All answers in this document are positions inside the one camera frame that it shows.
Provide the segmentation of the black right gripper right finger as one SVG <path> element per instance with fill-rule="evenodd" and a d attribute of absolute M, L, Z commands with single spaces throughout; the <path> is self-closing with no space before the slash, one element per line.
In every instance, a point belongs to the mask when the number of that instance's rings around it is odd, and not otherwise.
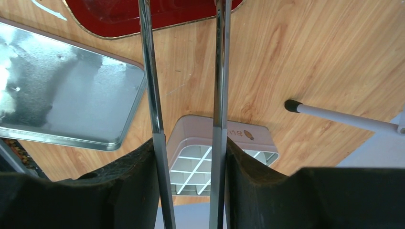
<path fill-rule="evenodd" d="M 405 171 L 304 167 L 286 176 L 231 139 L 226 147 L 231 229 L 402 229 Z"/>

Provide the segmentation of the steel tongs with white hinge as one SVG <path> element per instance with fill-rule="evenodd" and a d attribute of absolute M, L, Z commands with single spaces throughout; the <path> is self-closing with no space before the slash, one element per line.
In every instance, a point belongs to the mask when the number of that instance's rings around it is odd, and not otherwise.
<path fill-rule="evenodd" d="M 209 227 L 211 229 L 221 229 L 224 222 L 231 6 L 230 0 L 216 1 L 215 84 L 209 210 Z M 139 18 L 163 222 L 165 228 L 174 229 L 176 223 L 160 104 L 150 1 L 139 1 Z"/>

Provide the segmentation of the divided silver tin box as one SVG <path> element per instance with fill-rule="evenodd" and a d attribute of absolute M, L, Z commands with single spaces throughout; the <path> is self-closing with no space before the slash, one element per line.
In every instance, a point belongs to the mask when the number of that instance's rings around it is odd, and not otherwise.
<path fill-rule="evenodd" d="M 185 115 L 167 143 L 171 189 L 174 196 L 209 196 L 211 190 L 213 119 Z M 227 122 L 227 135 L 245 153 L 271 166 L 279 152 L 269 129 L 261 125 Z"/>

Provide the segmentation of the grey tripod stand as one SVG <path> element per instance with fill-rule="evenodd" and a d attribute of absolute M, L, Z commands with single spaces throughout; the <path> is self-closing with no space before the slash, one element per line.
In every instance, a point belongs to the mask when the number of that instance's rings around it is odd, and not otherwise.
<path fill-rule="evenodd" d="M 346 125 L 355 126 L 361 129 L 373 131 L 376 133 L 393 134 L 400 137 L 405 136 L 404 113 L 401 113 L 399 124 L 393 124 L 370 118 L 309 106 L 291 99 L 288 99 L 284 102 L 284 108 L 289 112 L 308 114 L 323 119 L 327 119 L 330 121 L 339 122 Z"/>

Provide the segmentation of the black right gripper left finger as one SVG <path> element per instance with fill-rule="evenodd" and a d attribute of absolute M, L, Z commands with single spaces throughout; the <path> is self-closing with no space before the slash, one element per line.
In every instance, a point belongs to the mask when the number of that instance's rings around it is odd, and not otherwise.
<path fill-rule="evenodd" d="M 3 229 L 152 229 L 160 192 L 153 141 L 78 179 L 0 175 Z"/>

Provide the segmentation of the dark red chocolate tray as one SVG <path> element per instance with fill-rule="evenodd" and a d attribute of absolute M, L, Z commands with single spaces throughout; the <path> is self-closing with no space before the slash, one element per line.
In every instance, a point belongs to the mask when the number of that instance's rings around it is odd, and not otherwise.
<path fill-rule="evenodd" d="M 64 0 L 75 22 L 87 33 L 117 40 L 140 33 L 137 0 Z M 216 16 L 213 0 L 152 0 L 154 30 L 190 24 Z"/>

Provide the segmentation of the silver tin lid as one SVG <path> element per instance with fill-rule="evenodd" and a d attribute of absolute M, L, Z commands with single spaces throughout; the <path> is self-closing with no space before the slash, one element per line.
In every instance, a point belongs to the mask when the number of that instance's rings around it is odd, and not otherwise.
<path fill-rule="evenodd" d="M 0 20 L 2 137 L 115 151 L 145 88 L 138 62 Z"/>

